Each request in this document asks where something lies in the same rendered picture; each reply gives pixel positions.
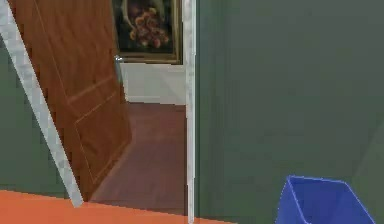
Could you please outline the framed flower painting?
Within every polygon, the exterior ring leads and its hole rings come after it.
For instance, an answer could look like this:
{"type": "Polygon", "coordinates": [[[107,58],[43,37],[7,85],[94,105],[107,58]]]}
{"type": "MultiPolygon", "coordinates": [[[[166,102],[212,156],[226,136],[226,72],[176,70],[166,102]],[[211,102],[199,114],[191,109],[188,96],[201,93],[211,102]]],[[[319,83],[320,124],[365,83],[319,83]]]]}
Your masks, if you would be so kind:
{"type": "Polygon", "coordinates": [[[183,64],[182,0],[111,0],[125,63],[183,64]]]}

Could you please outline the brown wooden room door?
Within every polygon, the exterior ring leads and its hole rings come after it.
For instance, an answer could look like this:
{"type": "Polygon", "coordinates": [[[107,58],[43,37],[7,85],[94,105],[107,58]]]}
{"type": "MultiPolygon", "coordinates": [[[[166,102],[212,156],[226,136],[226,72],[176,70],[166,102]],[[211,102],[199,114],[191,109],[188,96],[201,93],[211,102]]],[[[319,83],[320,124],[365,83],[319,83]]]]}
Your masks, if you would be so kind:
{"type": "Polygon", "coordinates": [[[4,0],[0,9],[67,192],[88,201],[131,141],[111,0],[4,0]]]}

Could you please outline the blue plastic bin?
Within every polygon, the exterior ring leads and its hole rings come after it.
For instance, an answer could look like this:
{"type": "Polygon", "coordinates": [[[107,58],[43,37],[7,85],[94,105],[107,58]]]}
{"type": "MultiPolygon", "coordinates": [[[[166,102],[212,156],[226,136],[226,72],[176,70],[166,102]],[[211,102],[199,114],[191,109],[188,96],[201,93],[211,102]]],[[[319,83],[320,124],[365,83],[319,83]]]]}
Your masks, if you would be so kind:
{"type": "Polygon", "coordinates": [[[290,175],[274,224],[376,224],[344,181],[290,175]]]}

